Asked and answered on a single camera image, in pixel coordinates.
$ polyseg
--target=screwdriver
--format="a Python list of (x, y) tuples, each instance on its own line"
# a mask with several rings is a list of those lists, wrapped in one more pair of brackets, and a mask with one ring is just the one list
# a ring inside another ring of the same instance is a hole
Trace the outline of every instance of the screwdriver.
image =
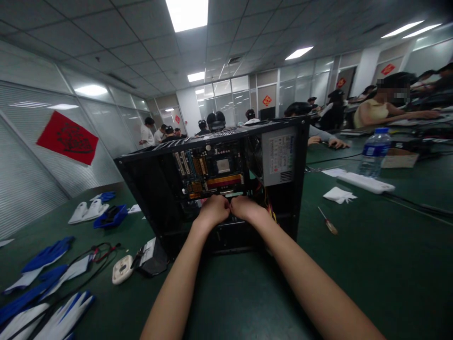
[(324, 213), (322, 212), (321, 208), (319, 208), (319, 211), (321, 212), (322, 216), (324, 217), (324, 220), (326, 221), (326, 225), (327, 227), (329, 228), (330, 232), (334, 235), (338, 235), (338, 231), (336, 230), (336, 228), (334, 227), (334, 225), (332, 224), (331, 221), (328, 220), (328, 218), (324, 215)]

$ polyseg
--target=red decoration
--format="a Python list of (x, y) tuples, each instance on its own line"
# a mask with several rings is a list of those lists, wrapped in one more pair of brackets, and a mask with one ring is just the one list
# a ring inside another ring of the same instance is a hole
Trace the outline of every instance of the red decoration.
[(340, 88), (340, 87), (342, 87), (344, 84), (346, 84), (346, 79), (340, 78), (340, 80), (336, 83), (336, 87), (337, 87), (337, 88)]
[(36, 144), (91, 165), (99, 138), (54, 111)]
[(271, 97), (266, 96), (263, 100), (263, 104), (269, 106), (270, 102), (272, 101)]
[(393, 65), (393, 64), (388, 64), (387, 66), (385, 66), (385, 67), (382, 69), (381, 73), (382, 73), (384, 76), (386, 76), (386, 75), (388, 75), (390, 72), (392, 72), (394, 69), (395, 69), (395, 65)]

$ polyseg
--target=power supply label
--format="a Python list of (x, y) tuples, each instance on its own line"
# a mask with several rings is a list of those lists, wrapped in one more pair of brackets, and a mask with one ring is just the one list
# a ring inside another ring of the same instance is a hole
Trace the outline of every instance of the power supply label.
[(294, 135), (269, 139), (269, 159), (271, 174), (293, 169)]

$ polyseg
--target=ceiling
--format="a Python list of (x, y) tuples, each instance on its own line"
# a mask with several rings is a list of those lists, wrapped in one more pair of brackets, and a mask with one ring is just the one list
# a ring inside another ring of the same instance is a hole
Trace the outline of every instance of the ceiling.
[[(0, 0), (0, 36), (150, 98), (361, 49), (409, 22), (447, 22), (443, 3), (209, 0), (207, 26), (175, 33), (165, 0)], [(307, 46), (314, 48), (285, 61)], [(236, 55), (241, 61), (225, 66)], [(201, 71), (206, 78), (189, 83), (187, 75)]]

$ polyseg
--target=desk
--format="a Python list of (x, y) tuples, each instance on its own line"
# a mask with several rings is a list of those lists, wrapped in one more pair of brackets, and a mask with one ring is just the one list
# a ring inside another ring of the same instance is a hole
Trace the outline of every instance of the desk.
[[(323, 145), (309, 149), (313, 162), (356, 154), (365, 138), (352, 139), (352, 148), (331, 151)], [(396, 192), (417, 202), (448, 206), (451, 200), (453, 157), (428, 160), (410, 170), (384, 170), (383, 178)], [(357, 161), (330, 161), (314, 167), (342, 166)], [(339, 205), (322, 198), (334, 186), (358, 197)], [(67, 235), (76, 237), (72, 249), (56, 263), (67, 263), (91, 245), (121, 242), (134, 255), (154, 237), (143, 214), (128, 216), (114, 230), (92, 229), (91, 223), (69, 226), (77, 204), (95, 194), (116, 190), (112, 204), (131, 206), (134, 199), (123, 183), (88, 190), (47, 214), (0, 249), (0, 288), (19, 278), (20, 270), (41, 249)], [(331, 219), (339, 235), (325, 226), (317, 206)], [(302, 196), (298, 243), (342, 287), (388, 339), (451, 338), (453, 295), (453, 227), (409, 210), (320, 172), (307, 173)], [(126, 254), (120, 250), (115, 261)], [(111, 268), (89, 289), (96, 301), (75, 330), (78, 339), (138, 339), (152, 303), (168, 272), (153, 279), (134, 274), (120, 286), (111, 283)], [(62, 296), (87, 278), (84, 274), (56, 293)], [(0, 297), (0, 305), (17, 297)], [(319, 339), (272, 258), (250, 252), (217, 256), (201, 263), (187, 339)]]

